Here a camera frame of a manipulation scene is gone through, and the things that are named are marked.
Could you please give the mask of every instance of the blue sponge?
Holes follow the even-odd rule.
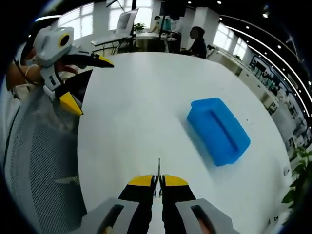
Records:
[[[219,98],[193,101],[187,117],[216,166],[235,163],[250,145],[246,132]]]

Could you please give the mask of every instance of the ceiling light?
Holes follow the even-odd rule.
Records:
[[[254,37],[250,36],[250,35],[247,34],[247,33],[244,33],[244,32],[242,32],[242,31],[240,31],[240,30],[238,30],[238,29],[236,29],[236,28],[232,28],[232,27],[229,27],[229,26],[226,26],[226,27],[229,28],[229,29],[232,29],[233,31],[239,32],[239,33],[241,33],[241,34],[243,34],[243,35],[245,35],[245,36],[247,36],[247,37],[249,37],[249,38],[251,38],[251,39],[253,39],[253,40],[255,40],[256,42],[260,43],[261,45],[263,45],[264,47],[266,47],[268,50],[270,50],[270,51],[271,51],[273,54],[275,54],[280,60],[282,60],[282,62],[294,73],[294,75],[296,76],[296,78],[298,79],[298,81],[300,82],[300,84],[302,85],[302,87],[304,88],[304,90],[306,91],[306,93],[307,93],[307,95],[308,95],[308,97],[309,97],[310,102],[312,103],[312,97],[311,97],[309,91],[307,90],[306,86],[303,84],[302,80],[299,78],[298,74],[294,71],[294,69],[293,69],[292,67],[290,67],[290,65],[289,65],[277,52],[275,52],[273,49],[271,49],[270,47],[268,47],[265,43],[259,41],[257,38],[254,38]]]
[[[52,18],[59,18],[62,15],[55,15],[55,16],[44,16],[44,17],[40,17],[38,19],[35,20],[35,22],[39,21],[39,20],[47,20],[47,19],[52,19]]]
[[[259,51],[257,51],[256,49],[254,49],[254,48],[251,47],[250,45],[249,45],[248,47],[251,48],[252,50],[256,51],[258,54],[261,54]],[[261,55],[262,55],[263,58],[265,58],[270,64],[272,64],[272,65],[276,68],[276,70],[278,70],[278,71],[281,73],[281,75],[288,81],[288,83],[289,83],[289,85],[292,87],[292,89],[298,94],[298,97],[299,97],[299,99],[300,99],[300,101],[301,101],[301,103],[302,103],[304,109],[306,110],[307,114],[309,115],[308,109],[307,109],[306,105],[304,104],[304,102],[303,102],[301,96],[300,96],[299,93],[297,92],[296,88],[294,87],[293,83],[288,79],[288,77],[287,77],[284,73],[282,73],[282,71],[281,71],[271,60],[269,60],[269,59],[268,59],[267,57],[265,57],[263,54],[261,54]]]

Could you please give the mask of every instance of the potted plant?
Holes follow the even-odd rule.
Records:
[[[295,178],[294,182],[290,185],[290,190],[282,200],[282,203],[289,204],[290,209],[298,205],[308,184],[312,181],[312,161],[310,161],[310,156],[312,156],[312,151],[307,152],[303,147],[299,147],[290,159],[290,162],[292,162],[295,158],[300,157],[299,164],[292,172]]]
[[[136,23],[133,26],[133,30],[137,33],[141,33],[145,28],[145,24],[144,23]]]

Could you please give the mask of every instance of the computer monitor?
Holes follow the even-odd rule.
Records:
[[[127,34],[130,35],[133,24],[135,22],[135,19],[137,17],[138,9],[124,12],[120,15],[116,33],[117,34]]]
[[[117,2],[118,0],[107,0],[106,1],[106,7],[109,7],[110,5],[112,5],[114,2]]]

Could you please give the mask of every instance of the desk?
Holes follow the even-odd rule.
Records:
[[[137,40],[144,41],[144,48],[147,47],[147,41],[148,40],[158,40],[158,38],[159,38],[159,34],[158,33],[137,33],[136,34],[136,39]],[[165,52],[168,53],[169,52],[168,42],[169,41],[175,41],[176,39],[167,37],[165,35],[161,35],[160,40],[164,41],[164,43],[165,43]]]
[[[222,64],[237,75],[238,78],[250,88],[250,90],[258,97],[267,109],[273,106],[278,106],[278,100],[275,95],[268,90],[265,85],[262,84],[261,81],[252,73],[252,71],[241,61],[235,59],[232,55],[220,49],[215,49],[208,59]]]
[[[262,232],[291,175],[285,145],[261,102],[224,66],[168,53],[109,57],[112,69],[94,69],[78,132],[78,170],[87,211],[118,197],[137,175],[161,173],[189,182],[232,218],[242,234]],[[219,97],[251,139],[233,165],[216,167],[186,116],[193,100]],[[164,233],[161,200],[153,205],[149,233]]]
[[[111,43],[113,45],[113,51],[112,54],[114,54],[122,45],[124,41],[130,40],[132,36],[130,35],[119,35],[119,34],[111,34],[110,36],[105,36],[96,40],[92,40],[91,44],[95,47],[103,46],[103,55],[105,55],[105,45]],[[119,45],[117,47],[114,46],[114,42],[119,42]]]

